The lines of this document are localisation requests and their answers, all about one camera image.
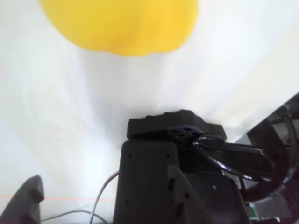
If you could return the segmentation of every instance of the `white backdrop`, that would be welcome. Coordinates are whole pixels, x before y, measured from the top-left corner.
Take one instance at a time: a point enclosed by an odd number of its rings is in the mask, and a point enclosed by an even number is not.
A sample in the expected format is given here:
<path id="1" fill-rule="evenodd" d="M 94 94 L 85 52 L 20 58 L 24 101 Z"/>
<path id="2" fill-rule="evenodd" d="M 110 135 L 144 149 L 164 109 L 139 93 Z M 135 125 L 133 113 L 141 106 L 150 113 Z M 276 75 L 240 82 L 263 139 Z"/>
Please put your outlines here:
<path id="1" fill-rule="evenodd" d="M 189 109 L 236 141 L 299 91 L 299 1 L 200 6 L 180 49 L 123 57 L 68 42 L 36 0 L 0 1 L 0 210 L 35 174 L 42 217 L 92 203 L 119 167 L 129 118 Z M 116 186 L 97 208 L 108 220 Z"/>

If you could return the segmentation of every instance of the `black 3d-printed part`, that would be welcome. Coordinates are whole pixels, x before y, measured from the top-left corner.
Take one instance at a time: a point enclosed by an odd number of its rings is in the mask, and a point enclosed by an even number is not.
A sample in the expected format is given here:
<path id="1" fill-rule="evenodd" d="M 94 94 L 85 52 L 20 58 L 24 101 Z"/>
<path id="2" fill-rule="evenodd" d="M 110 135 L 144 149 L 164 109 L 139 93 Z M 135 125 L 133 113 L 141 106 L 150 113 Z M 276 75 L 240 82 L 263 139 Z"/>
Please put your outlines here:
<path id="1" fill-rule="evenodd" d="M 177 223 L 167 165 L 179 167 L 170 141 L 128 140 L 122 145 L 114 224 Z"/>
<path id="2" fill-rule="evenodd" d="M 226 140 L 221 125 L 208 124 L 192 111 L 180 110 L 141 119 L 130 119 L 127 138 L 171 140 L 179 147 L 186 147 L 204 133 L 221 136 Z"/>
<path id="3" fill-rule="evenodd" d="M 39 224 L 39 203 L 43 200 L 43 183 L 40 176 L 29 178 L 4 209 L 0 216 L 0 224 Z"/>
<path id="4" fill-rule="evenodd" d="M 215 224 L 250 224 L 236 183 L 223 175 L 185 174 Z"/>

